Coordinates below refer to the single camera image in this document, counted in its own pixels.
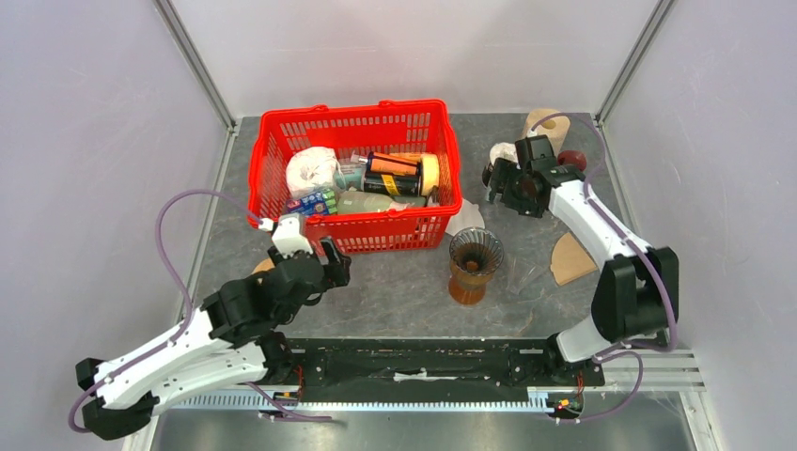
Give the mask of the white paper coffee filter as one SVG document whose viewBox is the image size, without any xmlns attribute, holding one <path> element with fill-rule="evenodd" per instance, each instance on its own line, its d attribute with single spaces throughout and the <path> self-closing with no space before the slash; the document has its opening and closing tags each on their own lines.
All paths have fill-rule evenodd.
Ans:
<svg viewBox="0 0 797 451">
<path fill-rule="evenodd" d="M 474 204 L 464 198 L 459 212 L 449 219 L 445 233 L 455 236 L 464 229 L 471 227 L 483 228 L 484 226 L 485 222 L 478 204 Z"/>
</svg>

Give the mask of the dark glass coffee dripper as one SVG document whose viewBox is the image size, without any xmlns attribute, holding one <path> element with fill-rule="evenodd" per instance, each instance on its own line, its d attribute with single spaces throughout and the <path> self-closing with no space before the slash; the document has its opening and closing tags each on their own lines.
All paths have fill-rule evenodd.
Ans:
<svg viewBox="0 0 797 451">
<path fill-rule="evenodd" d="M 490 230 L 471 227 L 453 236 L 449 256 L 455 266 L 476 274 L 494 274 L 501 266 L 505 249 Z"/>
</svg>

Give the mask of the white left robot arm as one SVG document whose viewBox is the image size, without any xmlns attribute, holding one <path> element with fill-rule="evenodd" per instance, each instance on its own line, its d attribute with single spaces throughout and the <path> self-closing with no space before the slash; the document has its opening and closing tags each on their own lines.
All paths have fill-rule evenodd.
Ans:
<svg viewBox="0 0 797 451">
<path fill-rule="evenodd" d="M 281 325 L 351 281 L 350 257 L 333 240 L 323 257 L 300 250 L 272 267 L 224 283 L 184 322 L 113 360 L 85 358 L 75 367 L 83 393 L 70 427 L 103 440 L 126 437 L 184 399 L 233 384 L 281 384 L 297 363 Z"/>
</svg>

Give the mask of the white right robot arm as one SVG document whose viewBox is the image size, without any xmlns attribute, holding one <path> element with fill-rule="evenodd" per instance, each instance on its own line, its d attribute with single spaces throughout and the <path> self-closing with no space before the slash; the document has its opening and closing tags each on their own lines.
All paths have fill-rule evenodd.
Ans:
<svg viewBox="0 0 797 451">
<path fill-rule="evenodd" d="M 642 337 L 677 335 L 680 264 L 669 247 L 655 248 L 605 207 L 580 164 L 555 154 L 545 135 L 525 137 L 508 154 L 493 147 L 482 171 L 489 202 L 499 200 L 522 216 L 549 212 L 563 222 L 600 270 L 585 319 L 550 337 L 542 359 L 555 384 L 575 378 L 580 363 L 621 347 L 641 346 Z"/>
</svg>

